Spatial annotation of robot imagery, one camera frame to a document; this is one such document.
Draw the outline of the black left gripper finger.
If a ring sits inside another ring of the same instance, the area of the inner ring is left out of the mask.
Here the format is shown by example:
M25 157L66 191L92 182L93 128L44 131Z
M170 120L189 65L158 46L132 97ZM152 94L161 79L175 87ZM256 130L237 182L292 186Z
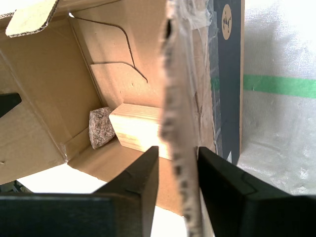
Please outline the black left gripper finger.
M7 93L0 95L0 117L2 118L5 114L15 108L22 102L19 93Z

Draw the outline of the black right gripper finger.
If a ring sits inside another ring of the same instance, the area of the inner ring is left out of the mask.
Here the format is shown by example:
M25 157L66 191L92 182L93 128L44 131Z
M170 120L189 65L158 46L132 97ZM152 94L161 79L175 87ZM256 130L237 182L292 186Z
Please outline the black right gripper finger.
M148 237L159 184L152 146L91 194L7 193L0 197L3 237Z
M206 147L198 178L217 237L314 237L316 197L294 196L229 163Z

